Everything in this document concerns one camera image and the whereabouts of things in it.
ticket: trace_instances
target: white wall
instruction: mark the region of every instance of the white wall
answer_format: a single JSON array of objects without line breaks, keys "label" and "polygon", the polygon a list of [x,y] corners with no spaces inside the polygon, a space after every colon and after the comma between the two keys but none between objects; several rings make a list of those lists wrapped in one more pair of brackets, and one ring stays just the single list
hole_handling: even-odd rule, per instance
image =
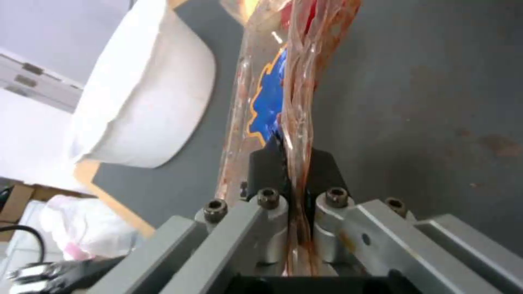
[{"label": "white wall", "polygon": [[0,89],[0,177],[89,193],[64,153],[71,114]]},{"label": "white wall", "polygon": [[0,47],[84,85],[128,8],[129,0],[0,0]]}]

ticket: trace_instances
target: bolt head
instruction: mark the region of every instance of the bolt head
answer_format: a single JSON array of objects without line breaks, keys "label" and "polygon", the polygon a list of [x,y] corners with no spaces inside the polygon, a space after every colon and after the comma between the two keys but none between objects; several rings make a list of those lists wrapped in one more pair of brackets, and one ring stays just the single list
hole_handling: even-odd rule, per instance
[{"label": "bolt head", "polygon": [[349,204],[349,193],[340,187],[332,187],[326,192],[325,201],[332,208],[344,208]]},{"label": "bolt head", "polygon": [[272,188],[263,188],[256,195],[258,205],[265,209],[275,209],[280,204],[280,193]]},{"label": "bolt head", "polygon": [[203,208],[203,217],[210,223],[219,223],[227,215],[227,203],[223,199],[212,199]]},{"label": "bolt head", "polygon": [[405,218],[407,216],[407,206],[403,203],[403,201],[389,197],[385,199],[385,204],[392,209],[394,212],[396,212],[400,217]]}]

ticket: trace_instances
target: stain on floor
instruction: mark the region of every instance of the stain on floor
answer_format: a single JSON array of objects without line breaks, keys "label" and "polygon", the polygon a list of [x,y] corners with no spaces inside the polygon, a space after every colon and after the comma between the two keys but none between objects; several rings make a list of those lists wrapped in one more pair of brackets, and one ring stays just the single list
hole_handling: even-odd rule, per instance
[{"label": "stain on floor", "polygon": [[514,140],[498,134],[490,134],[478,139],[479,144],[498,157],[517,157],[523,148]]}]

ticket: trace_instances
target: blue printed logo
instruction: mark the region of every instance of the blue printed logo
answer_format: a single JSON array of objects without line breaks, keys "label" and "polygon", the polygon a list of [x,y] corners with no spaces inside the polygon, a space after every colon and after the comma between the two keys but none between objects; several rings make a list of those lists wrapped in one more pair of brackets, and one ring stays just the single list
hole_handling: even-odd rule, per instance
[{"label": "blue printed logo", "polygon": [[262,146],[279,129],[278,115],[283,104],[283,78],[287,49],[280,49],[271,63],[265,65],[258,80],[258,89],[251,101],[252,118],[247,124],[247,134],[257,137]]}]

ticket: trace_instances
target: wooden edge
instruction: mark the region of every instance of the wooden edge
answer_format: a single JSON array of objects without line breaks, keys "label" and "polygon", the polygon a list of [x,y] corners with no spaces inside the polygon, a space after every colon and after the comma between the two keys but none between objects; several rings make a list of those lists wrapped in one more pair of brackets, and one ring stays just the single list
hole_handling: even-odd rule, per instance
[{"label": "wooden edge", "polygon": [[176,7],[185,3],[185,1],[188,1],[188,0],[167,0],[167,4],[169,5],[169,7],[171,9],[175,9]]},{"label": "wooden edge", "polygon": [[144,237],[151,237],[155,232],[154,227],[93,183],[99,167],[98,161],[84,160],[76,165],[74,177]]}]

